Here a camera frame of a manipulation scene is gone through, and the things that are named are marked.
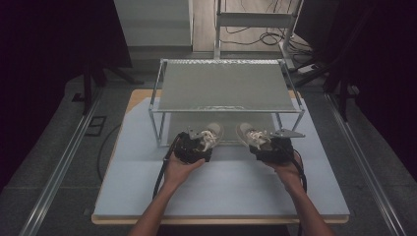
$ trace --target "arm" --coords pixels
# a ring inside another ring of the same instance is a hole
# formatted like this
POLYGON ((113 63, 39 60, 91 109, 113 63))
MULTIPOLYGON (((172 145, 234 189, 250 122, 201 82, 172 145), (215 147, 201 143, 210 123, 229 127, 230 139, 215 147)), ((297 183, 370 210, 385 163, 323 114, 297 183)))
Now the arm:
MULTIPOLYGON (((295 159, 301 163, 301 158, 298 154, 294 153, 295 159)), ((297 169, 292 163, 286 165, 277 165, 273 163, 266 163, 266 165, 272 167, 277 175, 297 210, 298 217, 300 218, 301 225, 303 226, 304 234, 309 235, 334 235, 334 232, 325 223, 320 216, 316 207, 307 196, 301 184, 301 179, 297 169)))
POLYGON ((142 217, 132 228, 129 236, 156 235, 169 200, 180 185, 187 180, 190 173, 202 166, 204 163, 205 160, 201 159, 194 164, 185 164, 172 153, 169 157, 169 163, 165 170, 162 187, 148 208, 145 210, 142 217))

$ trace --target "translucent panel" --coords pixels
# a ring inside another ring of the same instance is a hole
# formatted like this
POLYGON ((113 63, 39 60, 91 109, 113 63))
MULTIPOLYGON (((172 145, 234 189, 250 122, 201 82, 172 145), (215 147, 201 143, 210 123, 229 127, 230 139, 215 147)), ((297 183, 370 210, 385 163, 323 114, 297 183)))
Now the translucent panel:
POLYGON ((168 60, 155 109, 296 112, 277 60, 168 60))

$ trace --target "cable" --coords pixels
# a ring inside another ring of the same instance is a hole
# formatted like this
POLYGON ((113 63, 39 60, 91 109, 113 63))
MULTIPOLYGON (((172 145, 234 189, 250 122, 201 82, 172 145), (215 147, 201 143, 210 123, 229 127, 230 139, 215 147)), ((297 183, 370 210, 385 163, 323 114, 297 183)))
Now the cable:
POLYGON ((247 30, 247 29, 250 29, 250 28, 243 28, 243 29, 239 29, 237 31, 229 31, 229 29, 226 27, 226 32, 228 32, 230 34, 233 34, 233 33, 236 33, 236 32, 241 32, 241 31, 247 30))
POLYGON ((272 0, 271 2, 270 2, 270 4, 268 5, 268 7, 267 7, 267 9, 265 10, 265 13, 267 13, 268 12, 268 10, 269 10, 269 7, 270 6, 272 6, 272 4, 275 2, 275 0, 272 0))
POLYGON ((96 169, 97 169, 97 174, 98 174, 98 178, 100 179, 101 182, 103 182, 103 176, 101 174, 100 171, 100 160, 101 160, 101 153, 103 151, 104 145, 107 142, 108 138, 110 138, 110 135, 117 130, 118 128, 120 128, 122 124, 117 125, 116 127, 113 128, 113 130, 110 131, 110 133, 108 133, 108 135, 105 137, 103 143, 101 143, 101 147, 100 150, 98 151, 98 155, 97 155, 97 162, 96 162, 96 169))
POLYGON ((276 0, 275 6, 273 7, 273 12, 274 13, 278 13, 279 10, 281 9, 281 7, 282 7, 282 0, 280 0, 280 2, 279 2, 279 8, 278 8, 278 10, 276 10, 277 5, 278 5, 278 0, 276 0))
POLYGON ((160 181, 162 180, 162 176, 165 172, 166 167, 168 166, 169 156, 171 156, 172 151, 174 151, 175 144, 177 144, 179 139, 180 139, 180 136, 177 135, 174 141, 172 142, 172 145, 169 147, 169 150, 166 153, 165 157, 163 158, 162 166, 160 167, 159 174, 156 179, 155 187, 153 188, 153 195, 152 195, 153 199, 156 197, 156 194, 159 190, 160 181))
POLYGON ((289 1, 287 13, 289 13, 289 8, 291 7, 292 0, 289 1))
POLYGON ((245 7, 243 6, 243 0, 240 0, 240 6, 242 6, 242 8, 243 8, 243 11, 245 11, 245 12, 246 12, 246 9, 245 9, 245 7))
MULTIPOLYGON (((285 148, 283 148, 282 150, 284 151, 284 153, 286 155, 288 155, 288 157, 290 158, 290 160, 291 160, 292 164, 295 166, 295 168, 297 168, 297 171, 300 174, 300 178, 301 178, 301 181, 302 181, 302 184, 303 184, 304 192, 307 193, 307 177, 306 177, 306 174, 304 173, 303 158, 301 157, 300 152, 298 152, 298 150, 296 150, 296 149, 293 149, 295 152, 297 152, 298 156, 300 156, 301 164, 298 163, 298 161, 295 159, 294 154, 291 155, 290 153, 288 153, 286 151, 285 148)), ((303 234, 303 226, 301 225, 301 221, 300 221, 300 223, 298 224, 298 233, 297 233, 297 235, 301 236, 302 234, 303 234)))

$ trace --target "forearm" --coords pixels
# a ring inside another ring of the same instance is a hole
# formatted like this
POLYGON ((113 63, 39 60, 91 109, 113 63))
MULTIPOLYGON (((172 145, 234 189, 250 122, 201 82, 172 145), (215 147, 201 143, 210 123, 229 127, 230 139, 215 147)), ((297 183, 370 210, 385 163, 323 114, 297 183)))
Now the forearm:
POLYGON ((148 208, 143 213, 135 226, 129 233, 129 236, 153 236, 156 235, 160 221, 165 213, 166 206, 174 194, 176 188, 162 185, 159 193, 155 196, 148 208))
POLYGON ((334 235, 333 231, 323 220, 310 198, 302 187, 287 189, 294 202, 298 216, 306 236, 309 235, 334 235))

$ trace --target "metal bracket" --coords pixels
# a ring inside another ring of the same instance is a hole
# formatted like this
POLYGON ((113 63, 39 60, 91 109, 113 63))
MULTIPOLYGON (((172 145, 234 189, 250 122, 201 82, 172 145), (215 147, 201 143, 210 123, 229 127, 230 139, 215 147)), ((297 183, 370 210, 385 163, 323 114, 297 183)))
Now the metal bracket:
POLYGON ((295 131, 291 131, 291 130, 287 130, 287 129, 280 129, 275 131, 275 133, 270 133, 271 136, 273 137, 278 137, 278 138, 305 138, 306 135, 303 135, 301 133, 295 132, 295 131))

